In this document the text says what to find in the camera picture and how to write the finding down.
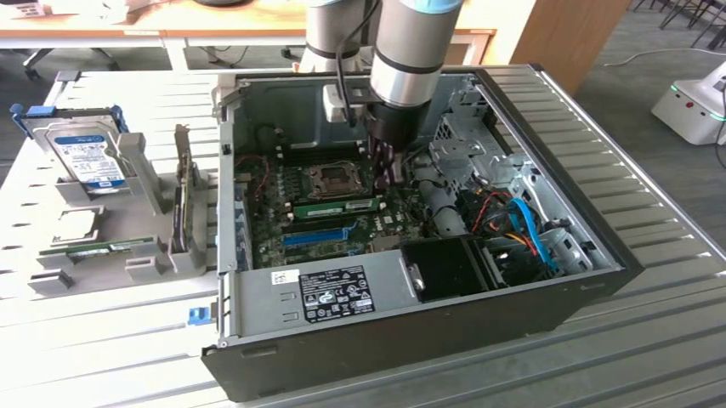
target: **blue pcie slot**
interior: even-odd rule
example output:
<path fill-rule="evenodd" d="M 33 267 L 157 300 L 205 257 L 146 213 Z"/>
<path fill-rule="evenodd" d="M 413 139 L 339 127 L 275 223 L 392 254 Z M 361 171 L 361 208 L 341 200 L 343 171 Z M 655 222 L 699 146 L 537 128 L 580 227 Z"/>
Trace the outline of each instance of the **blue pcie slot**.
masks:
<path fill-rule="evenodd" d="M 283 245 L 289 247 L 292 245 L 316 244 L 325 241 L 344 241 L 348 239 L 348 233 L 345 229 L 333 229 L 331 231 L 315 231 L 307 234 L 297 234 L 283 237 Z"/>

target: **blue label hard drive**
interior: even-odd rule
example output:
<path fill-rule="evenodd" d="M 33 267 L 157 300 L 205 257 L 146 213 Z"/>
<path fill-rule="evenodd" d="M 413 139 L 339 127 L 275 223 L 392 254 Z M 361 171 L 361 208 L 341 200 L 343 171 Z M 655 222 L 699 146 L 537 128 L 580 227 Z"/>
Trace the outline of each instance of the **blue label hard drive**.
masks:
<path fill-rule="evenodd" d="M 89 194 L 126 190 L 134 176 L 117 152 L 118 134 L 128 132 L 117 106 L 101 109 L 56 109 L 33 106 L 13 111 L 13 121 L 41 147 L 62 182 L 78 182 Z"/>

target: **floor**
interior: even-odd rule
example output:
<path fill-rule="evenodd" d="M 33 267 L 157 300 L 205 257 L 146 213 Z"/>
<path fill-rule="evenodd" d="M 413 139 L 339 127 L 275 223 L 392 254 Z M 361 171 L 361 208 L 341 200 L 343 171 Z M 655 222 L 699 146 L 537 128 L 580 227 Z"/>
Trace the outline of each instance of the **floor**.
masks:
<path fill-rule="evenodd" d="M 696 224 L 726 247 L 726 169 L 715 159 L 714 146 L 688 144 L 650 114 L 672 81 L 704 77 L 724 57 L 683 51 L 646 55 L 619 67 L 602 66 L 643 51 L 688 48 L 698 29 L 688 31 L 687 19 L 679 16 L 659 30 L 664 13 L 656 9 L 626 12 L 575 99 Z M 700 40 L 700 47 L 711 36 Z"/>
<path fill-rule="evenodd" d="M 726 217 L 720 207 L 726 197 L 726 170 L 715 160 L 714 148 L 687 144 L 650 115 L 650 108 L 670 83 L 675 79 L 703 77 L 722 63 L 723 57 L 679 52 L 644 56 L 622 67 L 602 66 L 642 51 L 688 47 L 698 32 L 686 30 L 684 17 L 678 17 L 664 31 L 659 30 L 663 16 L 656 9 L 647 8 L 624 14 L 575 97 L 696 223 L 726 247 Z M 229 48 L 218 54 L 224 60 L 236 61 L 244 51 L 241 47 Z M 170 68 L 158 48 L 113 48 L 109 52 L 124 70 Z M 24 58 L 16 52 L 0 51 L 0 112 L 6 112 L 13 103 L 40 104 L 56 71 L 105 69 L 89 49 L 58 49 L 36 66 L 44 79 L 30 82 L 20 69 Z M 186 58 L 192 69 L 216 68 L 198 48 L 186 50 Z M 236 67 L 287 64 L 289 61 L 281 58 L 277 48 L 249 48 Z M 21 143 L 22 136 L 9 115 L 0 114 L 0 183 Z"/>

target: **motherboard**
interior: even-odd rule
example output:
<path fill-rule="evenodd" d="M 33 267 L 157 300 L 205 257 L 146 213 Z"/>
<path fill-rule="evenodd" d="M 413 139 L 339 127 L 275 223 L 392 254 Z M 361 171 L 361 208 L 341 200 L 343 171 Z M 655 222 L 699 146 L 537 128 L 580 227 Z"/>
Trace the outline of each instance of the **motherboard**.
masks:
<path fill-rule="evenodd" d="M 435 232 L 420 192 L 375 192 L 356 145 L 237 158 L 253 268 L 388 251 Z"/>

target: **black cable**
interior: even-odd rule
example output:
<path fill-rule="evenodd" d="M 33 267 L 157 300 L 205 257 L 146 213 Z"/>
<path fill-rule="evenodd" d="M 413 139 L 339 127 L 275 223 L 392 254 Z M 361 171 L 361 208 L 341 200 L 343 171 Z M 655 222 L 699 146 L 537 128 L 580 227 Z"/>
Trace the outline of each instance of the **black cable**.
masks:
<path fill-rule="evenodd" d="M 427 150 L 427 155 L 428 155 L 428 159 L 431 159 L 431 166 L 433 166 L 435 172 L 439 173 L 439 175 L 440 175 L 441 177 L 445 177 L 445 176 L 443 175 L 441 169 L 439 168 L 439 165 L 435 164 L 433 154 L 431 153 L 431 150 Z"/>
<path fill-rule="evenodd" d="M 488 215 L 484 219 L 480 220 L 480 225 L 488 225 L 495 219 L 501 217 L 503 215 L 509 214 L 509 209 L 507 207 L 497 209 Z"/>
<path fill-rule="evenodd" d="M 248 49 L 249 49 L 249 46 L 247 45 L 247 46 L 245 46 L 245 50 L 241 52 L 241 55 L 239 56 L 239 59 L 237 59 L 234 62 L 232 62 L 232 63 L 229 64 L 229 68 L 233 68 L 234 65 L 239 64 L 239 63 L 241 62 L 241 59 L 243 59 L 243 58 L 245 57 L 245 55 L 247 55 L 247 50 L 248 50 Z"/>
<path fill-rule="evenodd" d="M 428 219 L 433 219 L 435 216 L 439 215 L 441 213 L 441 211 L 445 210 L 447 208 L 449 210 L 453 210 L 457 213 L 457 209 L 453 206 L 443 206 L 443 207 L 439 207 L 437 210 L 435 210 L 433 215 L 431 217 L 428 217 Z"/>
<path fill-rule="evenodd" d="M 431 185 L 436 188 L 436 189 L 443 189 L 445 187 L 445 185 L 443 185 L 441 183 L 439 183 L 437 181 L 432 180 L 431 178 L 417 178 L 415 179 L 412 182 L 411 182 L 411 187 L 413 189 L 417 189 L 419 186 L 420 186 L 420 183 L 423 183 L 424 181 L 427 181 L 428 183 L 431 183 Z"/>
<path fill-rule="evenodd" d="M 248 49 L 249 49 L 249 46 L 245 46 L 245 49 L 244 49 L 244 51 L 241 52 L 241 56 L 239 57 L 239 59 L 237 59 L 234 62 L 232 62 L 232 63 L 229 64 L 229 68 L 233 68 L 233 66 L 234 66 L 236 64 L 239 64 L 239 62 L 241 62 L 241 59 L 245 57 L 245 54 L 247 54 L 247 50 L 248 50 Z M 214 58 L 217 58 L 218 60 L 221 60 L 216 55 L 213 55 L 212 53 L 209 53 L 209 52 L 204 49 L 204 47 L 200 47 L 200 50 L 204 51 L 204 53 L 209 54 L 212 57 L 214 57 Z"/>
<path fill-rule="evenodd" d="M 343 113 L 344 113 L 344 119 L 348 122 L 348 126 L 351 128 L 355 128 L 355 115 L 352 114 L 351 109 L 351 99 L 348 98 L 348 88 L 344 86 L 344 73 L 343 73 L 343 48 L 344 45 L 352 40 L 355 35 L 359 33 L 363 26 L 368 23 L 371 20 L 371 17 L 373 17 L 375 10 L 377 9 L 377 6 L 380 5 L 381 0 L 375 0 L 373 7 L 367 11 L 365 16 L 363 17 L 363 21 L 360 21 L 360 24 L 357 27 L 355 27 L 355 30 L 352 30 L 351 34 L 348 34 L 348 37 L 343 39 L 343 41 L 337 44 L 336 49 L 336 76 L 337 76 L 337 87 L 340 88 L 340 96 L 343 96 Z"/>
<path fill-rule="evenodd" d="M 726 122 L 726 77 L 722 77 L 723 82 L 723 88 L 722 88 L 722 106 L 723 106 L 723 116 L 722 116 L 722 124 L 718 127 L 718 132 L 715 132 L 715 144 L 714 144 L 714 152 L 715 152 L 715 158 L 718 159 L 718 163 L 722 165 L 723 168 L 726 168 L 726 163 L 723 163 L 722 155 L 718 153 L 718 138 L 722 136 L 723 132 L 723 123 Z"/>
<path fill-rule="evenodd" d="M 428 144 L 424 144 L 416 150 L 413 150 L 412 153 L 409 153 L 404 160 L 400 162 L 400 166 L 403 166 L 411 159 L 413 159 L 427 148 Z"/>

